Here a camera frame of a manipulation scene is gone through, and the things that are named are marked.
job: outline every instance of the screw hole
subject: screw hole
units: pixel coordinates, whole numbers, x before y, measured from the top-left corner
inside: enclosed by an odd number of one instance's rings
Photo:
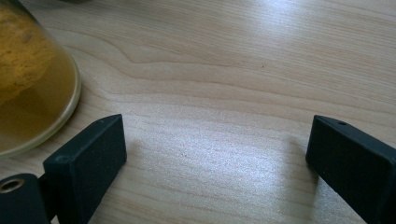
[[[23,182],[23,179],[10,179],[0,185],[0,193],[9,193],[15,189],[18,189],[23,185]]]

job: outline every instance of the glass jar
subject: glass jar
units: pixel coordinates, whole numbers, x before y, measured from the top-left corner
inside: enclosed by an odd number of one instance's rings
[[[0,158],[43,143],[77,106],[73,59],[16,0],[0,0]]]

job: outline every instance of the wood grain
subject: wood grain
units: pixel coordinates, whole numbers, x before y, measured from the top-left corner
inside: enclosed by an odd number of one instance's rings
[[[0,177],[121,113],[128,162],[91,223],[364,223],[306,166],[315,114],[396,147],[392,0],[22,1],[83,80]]]

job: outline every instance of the black object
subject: black object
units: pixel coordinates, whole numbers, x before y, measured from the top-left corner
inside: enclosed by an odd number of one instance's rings
[[[306,162],[367,223],[396,223],[396,149],[337,119],[315,116]]]
[[[0,223],[88,223],[126,162],[122,116],[92,123],[44,161],[45,172],[0,181]]]

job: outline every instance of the table surface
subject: table surface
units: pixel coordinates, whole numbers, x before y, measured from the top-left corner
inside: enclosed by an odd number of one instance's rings
[[[316,114],[396,147],[395,1],[22,2],[82,94],[1,178],[120,113],[128,161],[91,223],[364,223],[304,155]]]

